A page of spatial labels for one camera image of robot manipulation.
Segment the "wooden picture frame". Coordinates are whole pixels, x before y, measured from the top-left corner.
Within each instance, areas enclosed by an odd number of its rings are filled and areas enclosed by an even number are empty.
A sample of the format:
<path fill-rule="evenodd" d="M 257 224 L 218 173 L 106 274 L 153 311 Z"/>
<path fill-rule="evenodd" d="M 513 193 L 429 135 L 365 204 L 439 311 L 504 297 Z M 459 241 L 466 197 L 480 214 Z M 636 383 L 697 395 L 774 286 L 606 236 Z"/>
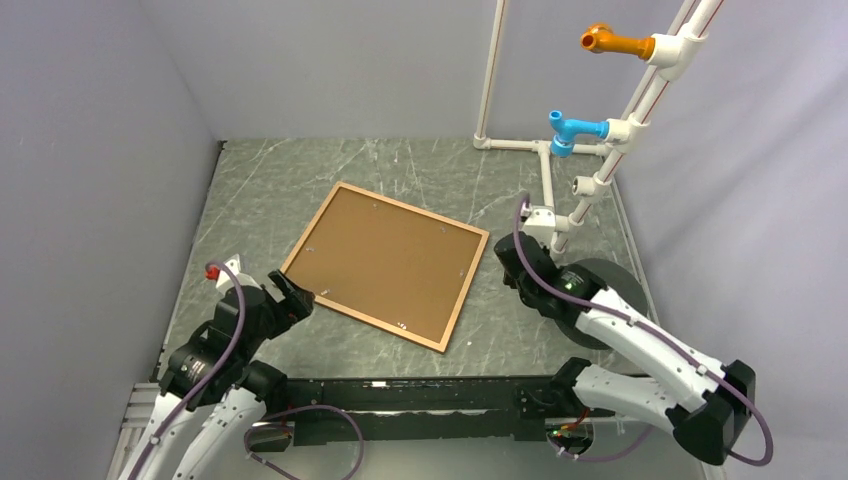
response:
<path fill-rule="evenodd" d="M 447 350 L 489 233 L 337 183 L 281 266 L 316 303 Z"/>

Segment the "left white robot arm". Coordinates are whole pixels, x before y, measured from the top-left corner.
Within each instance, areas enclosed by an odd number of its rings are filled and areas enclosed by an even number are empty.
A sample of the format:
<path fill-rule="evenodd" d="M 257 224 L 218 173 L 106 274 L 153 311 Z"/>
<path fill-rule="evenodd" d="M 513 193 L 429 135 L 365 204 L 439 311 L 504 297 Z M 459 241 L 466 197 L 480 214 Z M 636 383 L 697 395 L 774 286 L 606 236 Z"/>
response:
<path fill-rule="evenodd" d="M 205 276 L 222 297 L 211 319 L 170 356 L 141 438 L 123 479 L 197 479 L 225 445 L 288 404 L 287 376 L 255 359 L 259 347 L 314 311 L 314 293 L 278 270 L 271 289 L 234 260 L 209 262 Z"/>

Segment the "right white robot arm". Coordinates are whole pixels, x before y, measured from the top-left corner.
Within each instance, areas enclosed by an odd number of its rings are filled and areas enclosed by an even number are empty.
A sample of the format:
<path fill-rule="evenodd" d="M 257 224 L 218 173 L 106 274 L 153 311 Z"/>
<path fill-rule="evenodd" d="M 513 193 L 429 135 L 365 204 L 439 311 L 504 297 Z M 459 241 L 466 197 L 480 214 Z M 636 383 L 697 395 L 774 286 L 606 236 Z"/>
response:
<path fill-rule="evenodd" d="M 756 373 L 745 362 L 724 363 L 651 322 L 639 284 L 604 259 L 558 266 L 525 233 L 499 239 L 494 253 L 503 282 L 521 302 L 552 320 L 580 346 L 614 351 L 644 376 L 617 374 L 571 357 L 552 377 L 538 404 L 574 415 L 601 409 L 670 434 L 696 459 L 721 465 L 753 415 Z"/>

